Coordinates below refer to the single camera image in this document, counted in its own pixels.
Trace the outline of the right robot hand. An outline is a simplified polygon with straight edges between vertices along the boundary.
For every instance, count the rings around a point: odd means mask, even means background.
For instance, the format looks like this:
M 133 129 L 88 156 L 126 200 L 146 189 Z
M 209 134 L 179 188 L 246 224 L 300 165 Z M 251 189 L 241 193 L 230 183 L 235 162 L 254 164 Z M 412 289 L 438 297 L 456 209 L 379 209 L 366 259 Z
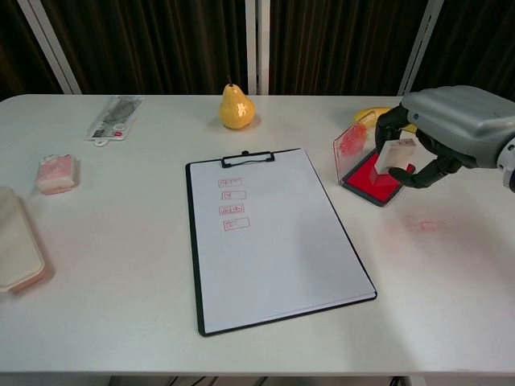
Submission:
M 409 124 L 416 138 L 436 156 L 411 174 L 390 167 L 388 174 L 405 187 L 430 187 L 461 167 L 498 169 L 503 186 L 514 190 L 514 103 L 469 85 L 426 88 L 406 94 L 398 106 L 379 116 L 375 145 L 398 140 Z

